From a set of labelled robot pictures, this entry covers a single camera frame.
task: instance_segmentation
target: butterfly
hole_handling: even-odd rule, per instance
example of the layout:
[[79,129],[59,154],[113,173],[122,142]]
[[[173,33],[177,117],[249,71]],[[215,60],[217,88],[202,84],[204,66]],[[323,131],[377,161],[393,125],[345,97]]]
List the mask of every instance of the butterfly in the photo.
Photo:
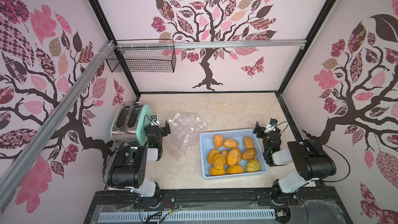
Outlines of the butterfly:
[[254,65],[254,67],[251,66],[244,66],[241,67],[241,69],[245,72],[248,73],[248,75],[250,75],[253,78],[253,75],[257,72],[263,72],[264,66],[262,65],[264,63],[264,56],[261,57],[260,59],[258,59],[258,61],[256,62],[256,64]]

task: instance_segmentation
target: basket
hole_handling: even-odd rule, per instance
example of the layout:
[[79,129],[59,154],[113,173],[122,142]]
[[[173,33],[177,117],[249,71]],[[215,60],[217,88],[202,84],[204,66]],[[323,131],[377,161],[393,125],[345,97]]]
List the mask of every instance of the basket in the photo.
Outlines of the basket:
[[[238,148],[241,150],[241,152],[246,150],[246,148],[243,146],[243,138],[244,137],[251,138],[251,140],[253,140],[253,143],[254,143],[254,149],[257,152],[257,155],[255,158],[260,162],[260,170],[257,172],[247,172],[246,164],[249,161],[245,161],[242,159],[240,161],[239,165],[243,167],[243,169],[244,169],[243,173],[211,176],[209,174],[209,169],[210,169],[211,165],[207,162],[207,155],[211,150],[215,149],[214,143],[213,143],[213,138],[216,134],[221,135],[224,138],[224,140],[227,138],[232,138],[232,139],[236,140],[239,143]],[[261,146],[260,146],[260,143],[258,142],[256,134],[253,133],[253,129],[232,130],[232,131],[224,131],[224,132],[205,132],[205,133],[201,133],[199,135],[199,141],[200,141],[200,152],[201,152],[201,159],[202,159],[202,173],[203,173],[203,177],[205,179],[219,179],[219,178],[259,175],[259,174],[262,174],[262,173],[268,171],[268,165],[266,164],[266,161],[264,160],[263,151],[261,150]],[[221,153],[223,150],[228,150],[228,152],[229,152],[232,149],[227,149],[226,147],[222,146],[222,147],[218,148],[217,150],[219,150]]]

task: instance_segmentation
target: plastic bag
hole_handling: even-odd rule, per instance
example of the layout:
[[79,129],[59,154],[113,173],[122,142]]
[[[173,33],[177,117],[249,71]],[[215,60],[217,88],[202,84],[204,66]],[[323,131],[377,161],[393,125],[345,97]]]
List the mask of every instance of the plastic bag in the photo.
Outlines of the plastic bag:
[[165,149],[177,160],[192,153],[199,141],[199,134],[206,132],[207,125],[192,113],[177,113],[169,119],[171,134],[163,142]]

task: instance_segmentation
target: tree decal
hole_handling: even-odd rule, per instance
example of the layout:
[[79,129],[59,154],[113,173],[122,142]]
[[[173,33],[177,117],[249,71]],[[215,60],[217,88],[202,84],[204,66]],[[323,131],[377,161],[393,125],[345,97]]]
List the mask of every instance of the tree decal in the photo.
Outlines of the tree decal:
[[[265,18],[272,8],[272,5],[266,5],[270,0],[155,1],[161,17],[154,17],[151,26],[157,32],[162,32],[160,39],[173,39],[176,42],[269,40],[276,33],[265,30],[276,21],[276,18]],[[255,51],[258,51],[255,47],[238,47],[234,50],[206,48],[176,50],[176,55],[181,54],[181,60],[187,58],[190,62],[198,61],[202,66],[206,77],[193,88],[206,85],[208,90],[215,91],[211,85],[222,83],[213,79],[209,59],[224,60],[228,55],[237,60],[239,56]],[[254,67],[245,66],[241,69],[252,76],[262,71],[262,63],[263,58],[260,58]]]

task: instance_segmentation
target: wire basket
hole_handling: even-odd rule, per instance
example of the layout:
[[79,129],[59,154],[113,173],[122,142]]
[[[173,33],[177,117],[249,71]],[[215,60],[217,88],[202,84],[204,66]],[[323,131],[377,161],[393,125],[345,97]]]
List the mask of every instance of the wire basket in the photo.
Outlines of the wire basket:
[[[130,72],[174,73],[176,67],[176,51],[174,49],[174,43],[170,43],[170,46],[165,47],[135,46],[136,45],[117,48],[126,61]],[[106,62],[108,63],[111,72],[123,72],[122,66],[120,65],[115,53],[109,55]]]

